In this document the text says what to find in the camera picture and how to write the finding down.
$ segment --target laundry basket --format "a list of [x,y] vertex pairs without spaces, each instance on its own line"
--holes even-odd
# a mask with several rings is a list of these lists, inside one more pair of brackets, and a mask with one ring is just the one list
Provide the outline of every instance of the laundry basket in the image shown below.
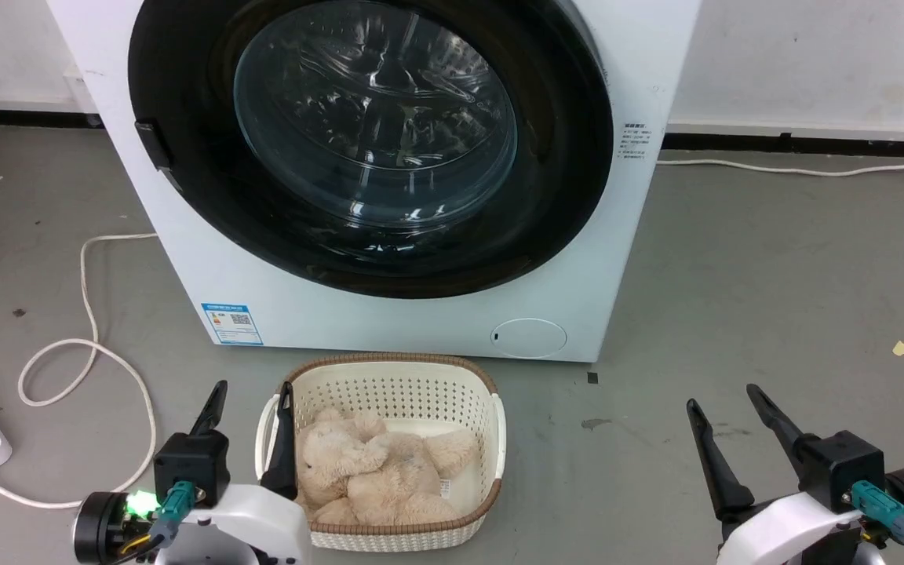
[[392,432],[437,436],[467,428],[480,458],[442,485],[462,514],[416,526],[342,526],[310,523],[317,547],[366,552],[423,551],[466,543],[480,529],[501,489],[505,471],[505,408],[498,389],[477,365],[456,357],[370,353],[313,361],[288,375],[295,433],[323,408],[374,412]]

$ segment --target green light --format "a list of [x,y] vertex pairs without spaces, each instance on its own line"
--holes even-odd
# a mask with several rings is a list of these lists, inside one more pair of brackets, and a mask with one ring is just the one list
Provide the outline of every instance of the green light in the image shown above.
[[139,490],[135,494],[129,494],[125,508],[128,514],[147,519],[151,512],[159,510],[160,504],[155,494],[148,493],[146,490]]

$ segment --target washing machine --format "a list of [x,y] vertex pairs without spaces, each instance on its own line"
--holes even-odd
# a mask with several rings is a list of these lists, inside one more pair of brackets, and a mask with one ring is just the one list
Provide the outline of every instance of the washing machine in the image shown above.
[[48,0],[217,344],[592,362],[700,0]]

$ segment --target black baseboard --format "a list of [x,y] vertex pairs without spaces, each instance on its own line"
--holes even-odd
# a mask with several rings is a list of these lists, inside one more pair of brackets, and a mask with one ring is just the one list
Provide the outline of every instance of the black baseboard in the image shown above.
[[[0,126],[31,128],[103,129],[96,114],[69,114],[64,111],[0,110]],[[713,133],[667,133],[662,149],[685,151],[762,151],[763,153],[813,153],[819,155],[867,155],[904,157],[904,142],[893,140],[829,140],[778,137],[719,136]]]

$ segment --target stuffed animal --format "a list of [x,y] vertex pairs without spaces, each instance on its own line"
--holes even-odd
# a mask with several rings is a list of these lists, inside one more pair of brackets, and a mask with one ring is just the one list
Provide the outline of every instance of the stuffed animal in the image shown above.
[[441,498],[440,479],[451,479],[477,457],[469,430],[421,439],[413,433],[389,432],[370,447],[387,451],[377,471],[348,479],[348,497],[324,505],[313,517],[323,523],[398,526],[444,522],[459,512]]
[[295,465],[306,516],[344,497],[349,476],[377,471],[383,465],[387,450],[372,439],[385,432],[379,416],[345,418],[339,410],[327,408],[298,433]]

